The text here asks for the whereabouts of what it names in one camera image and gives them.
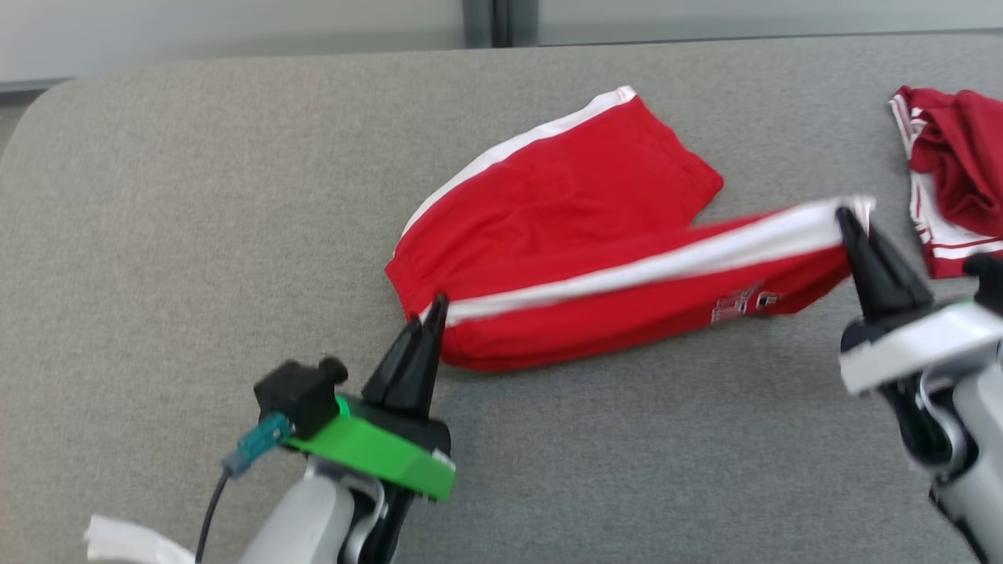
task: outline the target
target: cable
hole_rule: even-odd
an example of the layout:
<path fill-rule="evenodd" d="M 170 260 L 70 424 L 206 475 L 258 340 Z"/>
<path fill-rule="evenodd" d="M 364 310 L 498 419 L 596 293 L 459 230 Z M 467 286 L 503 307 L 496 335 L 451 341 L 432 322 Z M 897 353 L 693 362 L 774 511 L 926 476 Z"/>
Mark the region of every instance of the cable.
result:
<path fill-rule="evenodd" d="M 202 521 L 202 532 L 199 534 L 199 548 L 195 551 L 195 564 L 202 564 L 202 557 L 206 554 L 206 539 L 209 538 L 209 526 L 213 523 L 213 514 L 216 513 L 216 505 L 220 503 L 220 496 L 223 495 L 223 488 L 230 480 L 230 471 L 224 470 L 223 476 L 216 484 L 216 491 L 213 492 L 213 499 L 209 500 L 209 507 L 206 508 L 206 518 Z"/>

